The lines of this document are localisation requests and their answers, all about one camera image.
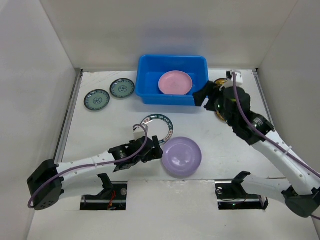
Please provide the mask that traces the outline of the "purple plate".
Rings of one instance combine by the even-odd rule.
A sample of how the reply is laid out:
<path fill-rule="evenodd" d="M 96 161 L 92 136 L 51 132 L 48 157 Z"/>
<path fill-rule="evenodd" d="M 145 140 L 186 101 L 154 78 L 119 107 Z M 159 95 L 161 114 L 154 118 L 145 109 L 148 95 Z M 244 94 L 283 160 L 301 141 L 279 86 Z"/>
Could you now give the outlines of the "purple plate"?
<path fill-rule="evenodd" d="M 202 151 L 198 144 L 187 137 L 175 137 L 164 144 L 162 165 L 174 178 L 188 178 L 199 168 Z"/>

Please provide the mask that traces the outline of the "pink plate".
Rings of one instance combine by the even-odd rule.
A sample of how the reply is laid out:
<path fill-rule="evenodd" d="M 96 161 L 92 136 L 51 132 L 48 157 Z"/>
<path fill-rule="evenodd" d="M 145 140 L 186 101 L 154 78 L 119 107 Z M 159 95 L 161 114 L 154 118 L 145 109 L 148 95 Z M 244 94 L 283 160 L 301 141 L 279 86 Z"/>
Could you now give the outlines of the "pink plate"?
<path fill-rule="evenodd" d="M 192 87 L 192 78 L 178 70 L 166 72 L 158 81 L 158 88 L 165 95 L 187 95 Z"/>

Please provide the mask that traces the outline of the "white plate dark lettered rim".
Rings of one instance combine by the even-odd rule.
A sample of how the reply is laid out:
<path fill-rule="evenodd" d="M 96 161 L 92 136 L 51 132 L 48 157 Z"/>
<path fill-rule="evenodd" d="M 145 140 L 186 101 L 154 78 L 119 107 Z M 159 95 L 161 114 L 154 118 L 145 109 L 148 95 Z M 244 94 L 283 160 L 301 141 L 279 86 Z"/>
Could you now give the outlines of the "white plate dark lettered rim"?
<path fill-rule="evenodd" d="M 157 136 L 160 145 L 165 144 L 174 134 L 173 122 L 165 115 L 155 113 L 146 116 L 141 124 L 147 128 L 148 137 Z"/>

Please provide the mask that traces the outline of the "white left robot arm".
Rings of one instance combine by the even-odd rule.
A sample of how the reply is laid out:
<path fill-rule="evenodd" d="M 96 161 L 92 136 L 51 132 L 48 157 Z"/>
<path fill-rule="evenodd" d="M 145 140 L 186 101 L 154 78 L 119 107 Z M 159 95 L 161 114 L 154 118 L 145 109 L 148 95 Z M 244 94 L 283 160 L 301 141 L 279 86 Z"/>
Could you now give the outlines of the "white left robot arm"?
<path fill-rule="evenodd" d="M 161 159 L 163 150 L 157 136 L 143 136 L 99 155 L 74 162 L 55 163 L 48 159 L 27 179 L 28 208 L 47 209 L 63 198 L 75 196 L 113 197 L 114 186 L 108 176 L 128 170 L 138 163 Z"/>

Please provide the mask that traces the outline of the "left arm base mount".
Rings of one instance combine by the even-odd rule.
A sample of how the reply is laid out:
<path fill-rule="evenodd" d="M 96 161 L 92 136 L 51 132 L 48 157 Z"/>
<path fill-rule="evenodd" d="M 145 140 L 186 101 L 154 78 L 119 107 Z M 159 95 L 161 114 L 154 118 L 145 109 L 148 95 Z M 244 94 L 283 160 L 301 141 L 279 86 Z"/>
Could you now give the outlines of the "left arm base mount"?
<path fill-rule="evenodd" d="M 125 211 L 127 208 L 128 183 L 112 182 L 109 176 L 99 174 L 102 190 L 96 195 L 83 195 L 80 202 L 81 211 Z"/>

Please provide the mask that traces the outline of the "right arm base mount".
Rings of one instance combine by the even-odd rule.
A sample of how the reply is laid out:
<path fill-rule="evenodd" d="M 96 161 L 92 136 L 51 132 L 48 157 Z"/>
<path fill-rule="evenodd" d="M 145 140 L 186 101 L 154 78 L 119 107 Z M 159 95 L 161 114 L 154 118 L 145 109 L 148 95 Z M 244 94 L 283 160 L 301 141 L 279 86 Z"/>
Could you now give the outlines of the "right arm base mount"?
<path fill-rule="evenodd" d="M 215 194 L 219 210 L 266 210 L 269 201 L 261 195 L 247 193 L 242 187 L 247 171 L 240 172 L 233 179 L 215 181 Z"/>

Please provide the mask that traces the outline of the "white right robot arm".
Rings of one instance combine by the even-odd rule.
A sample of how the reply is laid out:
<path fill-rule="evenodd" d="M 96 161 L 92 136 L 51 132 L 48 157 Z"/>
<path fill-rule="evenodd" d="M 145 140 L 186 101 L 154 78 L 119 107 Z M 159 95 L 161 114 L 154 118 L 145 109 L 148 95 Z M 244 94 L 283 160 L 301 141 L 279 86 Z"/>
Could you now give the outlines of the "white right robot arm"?
<path fill-rule="evenodd" d="M 227 198 L 257 195 L 285 204 L 293 213 L 308 218 L 320 207 L 320 175 L 314 172 L 280 137 L 274 126 L 251 110 L 251 97 L 240 87 L 224 87 L 207 82 L 193 93 L 194 104 L 220 115 L 233 132 L 265 156 L 283 179 L 257 177 L 240 172 L 227 186 Z"/>

